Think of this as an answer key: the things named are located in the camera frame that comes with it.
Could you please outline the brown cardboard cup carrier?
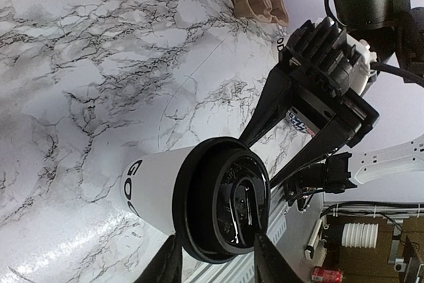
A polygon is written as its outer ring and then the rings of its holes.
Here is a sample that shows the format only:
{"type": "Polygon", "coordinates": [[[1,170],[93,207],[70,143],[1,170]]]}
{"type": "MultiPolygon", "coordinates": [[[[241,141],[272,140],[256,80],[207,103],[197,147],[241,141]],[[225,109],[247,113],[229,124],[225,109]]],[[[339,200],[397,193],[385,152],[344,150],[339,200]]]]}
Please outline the brown cardboard cup carrier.
{"type": "Polygon", "coordinates": [[[289,26],[289,15],[283,0],[231,0],[235,17],[260,23],[289,26]]]}

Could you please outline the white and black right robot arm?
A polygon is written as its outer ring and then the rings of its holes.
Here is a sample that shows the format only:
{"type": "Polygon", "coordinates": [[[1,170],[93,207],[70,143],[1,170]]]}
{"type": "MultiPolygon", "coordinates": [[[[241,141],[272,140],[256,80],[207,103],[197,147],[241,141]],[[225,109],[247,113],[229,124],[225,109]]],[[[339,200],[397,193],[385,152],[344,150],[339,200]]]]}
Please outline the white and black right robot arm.
{"type": "Polygon", "coordinates": [[[410,0],[324,0],[326,17],[296,29],[268,74],[240,140],[254,145],[287,114],[314,132],[271,180],[272,187],[300,170],[355,146],[375,126],[379,113],[362,97],[378,72],[423,84],[423,42],[406,27],[410,0]]]}

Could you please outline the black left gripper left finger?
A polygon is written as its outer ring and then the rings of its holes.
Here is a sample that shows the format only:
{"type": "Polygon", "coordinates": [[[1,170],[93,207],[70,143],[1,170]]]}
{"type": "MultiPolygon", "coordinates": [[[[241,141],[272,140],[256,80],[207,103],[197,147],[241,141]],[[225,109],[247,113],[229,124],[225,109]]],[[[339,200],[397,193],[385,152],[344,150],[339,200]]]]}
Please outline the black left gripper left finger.
{"type": "Polygon", "coordinates": [[[182,246],[170,235],[134,283],[181,283],[182,246]]]}

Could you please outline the white ribbed background object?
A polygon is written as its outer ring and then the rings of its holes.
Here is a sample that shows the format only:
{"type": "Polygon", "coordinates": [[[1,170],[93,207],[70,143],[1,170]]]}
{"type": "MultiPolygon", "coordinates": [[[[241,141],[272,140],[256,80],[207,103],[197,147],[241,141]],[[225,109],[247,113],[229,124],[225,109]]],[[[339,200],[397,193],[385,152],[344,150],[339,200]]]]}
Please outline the white ribbed background object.
{"type": "Polygon", "coordinates": [[[378,240],[377,223],[347,223],[343,227],[341,246],[346,248],[375,249],[378,240]]]}

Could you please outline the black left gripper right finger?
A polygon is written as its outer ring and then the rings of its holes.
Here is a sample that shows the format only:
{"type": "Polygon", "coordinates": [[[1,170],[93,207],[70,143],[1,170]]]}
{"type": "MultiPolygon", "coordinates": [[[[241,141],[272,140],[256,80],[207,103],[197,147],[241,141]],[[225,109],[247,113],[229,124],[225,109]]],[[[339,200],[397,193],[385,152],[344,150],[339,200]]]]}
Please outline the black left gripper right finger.
{"type": "Polygon", "coordinates": [[[266,234],[254,240],[254,279],[256,283],[302,283],[286,259],[266,234]]]}

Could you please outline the white paper coffee cup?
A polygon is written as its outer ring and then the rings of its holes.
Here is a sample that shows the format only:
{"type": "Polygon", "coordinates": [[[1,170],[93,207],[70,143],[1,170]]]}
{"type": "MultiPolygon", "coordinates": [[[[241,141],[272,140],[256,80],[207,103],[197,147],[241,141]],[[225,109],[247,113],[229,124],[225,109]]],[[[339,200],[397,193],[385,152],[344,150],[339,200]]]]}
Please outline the white paper coffee cup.
{"type": "Polygon", "coordinates": [[[294,31],[291,31],[283,36],[280,36],[272,44],[272,54],[275,62],[281,62],[284,59],[291,59],[294,57],[294,46],[295,46],[296,35],[294,31]]]}

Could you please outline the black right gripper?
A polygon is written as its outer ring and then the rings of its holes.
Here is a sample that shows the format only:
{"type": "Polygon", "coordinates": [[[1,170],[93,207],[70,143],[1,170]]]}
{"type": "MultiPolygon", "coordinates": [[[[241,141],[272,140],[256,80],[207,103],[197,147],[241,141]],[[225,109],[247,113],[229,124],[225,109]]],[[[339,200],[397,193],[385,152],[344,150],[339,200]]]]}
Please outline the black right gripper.
{"type": "Polygon", "coordinates": [[[315,135],[271,179],[271,188],[342,146],[358,144],[374,128],[380,114],[349,86],[357,68],[347,61],[325,70],[311,62],[289,60],[271,69],[239,141],[254,145],[290,111],[315,135]]]}

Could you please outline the red soda can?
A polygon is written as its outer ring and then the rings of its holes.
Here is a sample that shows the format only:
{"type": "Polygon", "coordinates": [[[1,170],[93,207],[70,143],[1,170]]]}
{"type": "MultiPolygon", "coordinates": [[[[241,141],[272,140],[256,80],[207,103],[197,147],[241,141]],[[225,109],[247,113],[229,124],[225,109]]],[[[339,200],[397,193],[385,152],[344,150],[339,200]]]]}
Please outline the red soda can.
{"type": "Polygon", "coordinates": [[[343,281],[342,270],[332,270],[315,266],[311,272],[311,282],[317,283],[341,283],[343,281]]]}

